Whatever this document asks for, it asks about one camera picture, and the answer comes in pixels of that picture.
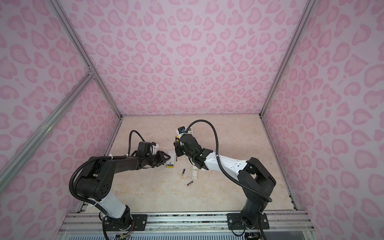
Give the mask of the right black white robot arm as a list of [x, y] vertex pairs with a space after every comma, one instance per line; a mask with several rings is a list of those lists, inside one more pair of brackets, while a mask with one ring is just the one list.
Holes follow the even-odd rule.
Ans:
[[187, 156], [198, 169], [218, 171], [230, 181], [240, 186], [247, 198], [241, 210], [242, 225], [253, 229], [261, 225], [262, 213], [272, 202], [271, 194], [276, 180], [257, 158], [248, 161], [236, 160], [218, 154], [218, 138], [215, 138], [216, 150], [202, 148], [192, 134], [180, 134], [174, 146], [178, 157]]

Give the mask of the slim white remote control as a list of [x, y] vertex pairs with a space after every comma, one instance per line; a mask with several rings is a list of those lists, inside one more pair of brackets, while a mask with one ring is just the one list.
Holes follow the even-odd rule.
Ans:
[[193, 180], [197, 180], [198, 179], [198, 168], [193, 166], [193, 169], [192, 169], [192, 179]]

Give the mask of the white remote angled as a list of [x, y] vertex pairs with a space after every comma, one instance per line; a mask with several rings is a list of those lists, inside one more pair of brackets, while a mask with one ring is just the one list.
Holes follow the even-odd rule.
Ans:
[[170, 158], [166, 161], [166, 168], [173, 169], [176, 162], [176, 152], [174, 150], [169, 150], [168, 155]]

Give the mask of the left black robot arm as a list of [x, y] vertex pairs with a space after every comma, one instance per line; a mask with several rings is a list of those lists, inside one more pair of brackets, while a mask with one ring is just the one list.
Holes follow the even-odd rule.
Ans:
[[159, 151], [155, 143], [141, 142], [133, 154], [91, 157], [78, 167], [69, 180], [73, 197], [95, 206], [111, 221], [128, 225], [130, 209], [112, 193], [114, 176], [118, 173], [156, 168], [171, 156]]

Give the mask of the white remote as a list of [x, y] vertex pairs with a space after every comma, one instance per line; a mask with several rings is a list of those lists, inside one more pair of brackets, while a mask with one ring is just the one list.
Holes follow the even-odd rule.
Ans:
[[193, 128], [190, 127], [190, 128], [188, 128], [188, 129], [186, 129], [186, 134], [193, 135]]

